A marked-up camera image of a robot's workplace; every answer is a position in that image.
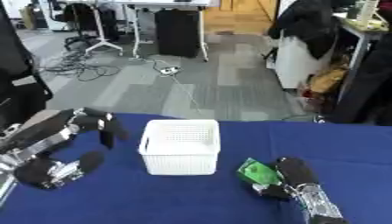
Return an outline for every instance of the robotic hand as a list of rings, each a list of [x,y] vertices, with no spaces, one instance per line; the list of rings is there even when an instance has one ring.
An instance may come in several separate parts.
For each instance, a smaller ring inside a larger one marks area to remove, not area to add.
[[[261,195],[295,199],[304,211],[307,224],[347,224],[339,209],[328,199],[306,163],[294,157],[282,157],[270,167],[280,179],[277,185],[253,184]]]
[[[91,108],[63,110],[27,128],[11,125],[0,133],[0,174],[47,190],[75,181],[95,170],[103,162],[103,155],[91,151],[68,164],[51,155],[68,146],[78,134],[91,130],[99,130],[101,143],[108,148],[113,147],[114,136],[121,140],[128,137],[112,114]]]

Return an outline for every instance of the green object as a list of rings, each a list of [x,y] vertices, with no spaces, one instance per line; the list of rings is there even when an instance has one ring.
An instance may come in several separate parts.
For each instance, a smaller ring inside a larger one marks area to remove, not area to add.
[[[280,183],[279,177],[275,171],[251,157],[237,170],[237,174],[241,179],[250,184],[265,186],[279,185]]]

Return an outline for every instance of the floor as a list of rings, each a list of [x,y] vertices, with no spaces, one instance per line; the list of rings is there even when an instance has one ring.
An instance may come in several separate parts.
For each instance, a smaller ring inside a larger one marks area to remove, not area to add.
[[[221,0],[205,11],[206,31],[261,35],[271,25],[260,0]]]
[[[61,57],[63,39],[73,34],[20,31],[19,35],[45,64]],[[178,82],[159,77],[151,63],[129,60],[129,40],[123,41],[127,52],[122,57],[113,51],[103,51],[89,60],[94,65],[121,68],[115,76],[80,82],[73,76],[43,73],[54,92],[48,108],[92,107],[111,112],[230,121],[280,120],[304,113],[295,99],[281,89],[275,74],[265,67],[261,53],[266,51],[266,45],[261,36],[209,34],[206,39],[210,56],[207,63],[200,56],[186,59],[154,55],[157,54],[154,45],[143,45],[141,54],[182,68]]]

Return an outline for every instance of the power strip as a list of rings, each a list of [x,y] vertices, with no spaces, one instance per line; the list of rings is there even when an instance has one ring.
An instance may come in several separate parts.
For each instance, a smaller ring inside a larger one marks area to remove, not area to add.
[[[179,66],[168,66],[159,70],[159,72],[164,76],[173,76],[179,73],[180,70],[181,68]]]

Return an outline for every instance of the white plastic basket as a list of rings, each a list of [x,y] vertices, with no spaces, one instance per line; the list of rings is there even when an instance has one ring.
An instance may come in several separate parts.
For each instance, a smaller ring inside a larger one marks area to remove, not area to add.
[[[210,175],[221,150],[215,120],[153,120],[144,131],[139,153],[152,175]]]

